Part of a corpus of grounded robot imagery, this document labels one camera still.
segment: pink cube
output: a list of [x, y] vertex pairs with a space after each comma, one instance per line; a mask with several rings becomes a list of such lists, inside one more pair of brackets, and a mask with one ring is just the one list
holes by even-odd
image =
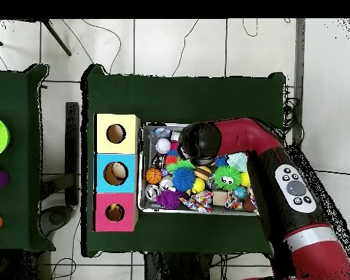
[[[112, 204], [120, 209], [118, 221], [111, 221], [107, 216], [107, 209]], [[96, 193], [95, 232], [133, 232], [137, 219], [135, 193]]]

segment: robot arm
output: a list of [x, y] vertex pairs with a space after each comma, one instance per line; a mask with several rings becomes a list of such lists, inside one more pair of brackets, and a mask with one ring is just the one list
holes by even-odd
[[250, 181], [276, 277], [350, 280], [350, 261], [316, 196], [269, 129], [240, 118], [195, 122], [179, 136], [178, 153], [196, 166], [234, 152], [248, 152]]

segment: control button panel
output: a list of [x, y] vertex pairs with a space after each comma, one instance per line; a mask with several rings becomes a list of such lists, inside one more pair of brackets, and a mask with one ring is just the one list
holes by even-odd
[[275, 178], [292, 209], [303, 213], [311, 213], [316, 209], [313, 196], [294, 166], [279, 166]]

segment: yellow cube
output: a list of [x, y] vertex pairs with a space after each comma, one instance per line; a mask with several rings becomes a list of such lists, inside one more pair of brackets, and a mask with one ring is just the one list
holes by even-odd
[[133, 114], [95, 114], [97, 153], [136, 154], [140, 119]]

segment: dark green table surface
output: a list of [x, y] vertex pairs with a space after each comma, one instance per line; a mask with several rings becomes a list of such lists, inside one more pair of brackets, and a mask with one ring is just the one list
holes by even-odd
[[87, 186], [87, 196], [82, 196], [82, 253], [268, 252], [257, 217], [140, 211], [133, 233], [93, 232], [93, 115], [135, 114], [141, 123], [256, 117], [282, 128], [284, 81], [281, 73], [269, 78], [105, 75], [101, 66], [91, 65], [81, 86], [82, 139], [87, 137], [87, 142], [82, 140], [82, 159], [87, 158], [87, 165], [82, 164], [82, 189]]
[[0, 71], [0, 120], [9, 129], [9, 146], [0, 154], [0, 170], [10, 182], [0, 188], [0, 249], [43, 251], [53, 245], [39, 233], [40, 134], [38, 87], [48, 66], [24, 72]]

